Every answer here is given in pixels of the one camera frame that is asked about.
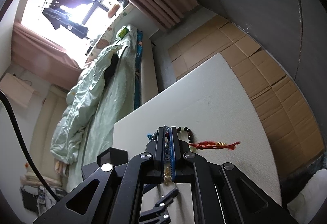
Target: red tassel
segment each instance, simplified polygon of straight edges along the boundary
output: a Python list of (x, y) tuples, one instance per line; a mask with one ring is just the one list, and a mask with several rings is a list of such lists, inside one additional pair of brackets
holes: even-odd
[(236, 148), (236, 145), (240, 144), (241, 142), (235, 142), (233, 144), (227, 145), (222, 142), (215, 142), (215, 141), (203, 141), (200, 143), (189, 143), (189, 146), (196, 147), (196, 149), (223, 149), (223, 148), (228, 148), (230, 150), (234, 150)]

